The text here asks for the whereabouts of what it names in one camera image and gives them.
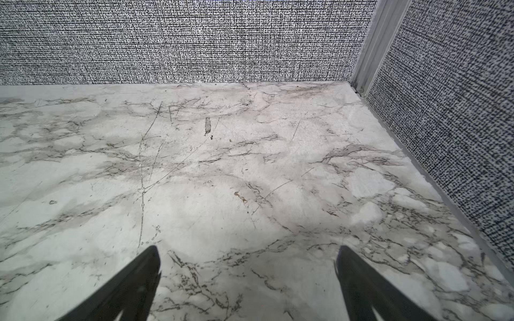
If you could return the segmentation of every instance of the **marble surface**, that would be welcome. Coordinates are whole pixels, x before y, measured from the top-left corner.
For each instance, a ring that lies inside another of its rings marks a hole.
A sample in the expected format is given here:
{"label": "marble surface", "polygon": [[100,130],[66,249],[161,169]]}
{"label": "marble surface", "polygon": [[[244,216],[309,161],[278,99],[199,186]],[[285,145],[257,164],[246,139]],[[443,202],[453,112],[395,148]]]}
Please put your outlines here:
{"label": "marble surface", "polygon": [[149,320],[347,319],[342,244],[437,319],[513,289],[346,82],[0,87],[0,319],[158,246]]}

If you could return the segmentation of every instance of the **black pointed object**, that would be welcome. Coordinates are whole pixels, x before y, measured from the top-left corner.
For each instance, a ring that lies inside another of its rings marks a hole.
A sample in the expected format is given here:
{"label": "black pointed object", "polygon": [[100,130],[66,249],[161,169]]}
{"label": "black pointed object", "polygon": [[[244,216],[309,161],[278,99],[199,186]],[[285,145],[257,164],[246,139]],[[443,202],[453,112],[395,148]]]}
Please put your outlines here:
{"label": "black pointed object", "polygon": [[157,247],[150,246],[59,321],[110,321],[120,312],[120,321],[145,321],[159,284],[159,268]]}
{"label": "black pointed object", "polygon": [[436,321],[347,246],[339,250],[336,274],[350,321],[376,321],[372,307],[384,321]]}

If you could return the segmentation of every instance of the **brown stain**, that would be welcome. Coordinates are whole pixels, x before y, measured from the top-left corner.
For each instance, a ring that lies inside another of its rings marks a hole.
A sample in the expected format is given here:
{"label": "brown stain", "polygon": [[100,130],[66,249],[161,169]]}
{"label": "brown stain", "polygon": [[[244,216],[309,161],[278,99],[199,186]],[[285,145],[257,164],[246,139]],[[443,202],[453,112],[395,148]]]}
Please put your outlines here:
{"label": "brown stain", "polygon": [[236,195],[237,197],[241,198],[241,200],[243,201],[243,203],[246,203],[246,202],[247,202],[247,200],[246,200],[243,196],[239,195],[239,192],[235,192],[235,193],[234,193],[234,195]]}

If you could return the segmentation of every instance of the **textured wall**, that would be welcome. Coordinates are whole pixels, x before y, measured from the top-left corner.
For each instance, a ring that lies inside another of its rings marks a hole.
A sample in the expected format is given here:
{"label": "textured wall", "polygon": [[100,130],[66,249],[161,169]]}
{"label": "textured wall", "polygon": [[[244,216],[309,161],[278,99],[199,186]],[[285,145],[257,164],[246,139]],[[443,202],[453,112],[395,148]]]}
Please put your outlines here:
{"label": "textured wall", "polygon": [[413,0],[368,101],[514,267],[514,3]]}
{"label": "textured wall", "polygon": [[349,80],[376,0],[0,0],[0,84]]}

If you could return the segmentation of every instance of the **wall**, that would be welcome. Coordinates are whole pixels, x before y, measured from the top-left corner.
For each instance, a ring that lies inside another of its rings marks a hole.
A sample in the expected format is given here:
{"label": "wall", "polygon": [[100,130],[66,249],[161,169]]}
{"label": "wall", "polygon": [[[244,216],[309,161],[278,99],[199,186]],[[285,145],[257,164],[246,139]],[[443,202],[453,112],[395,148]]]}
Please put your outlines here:
{"label": "wall", "polygon": [[376,0],[0,2],[0,84],[349,80]]}
{"label": "wall", "polygon": [[367,100],[514,267],[514,5],[412,0]]}

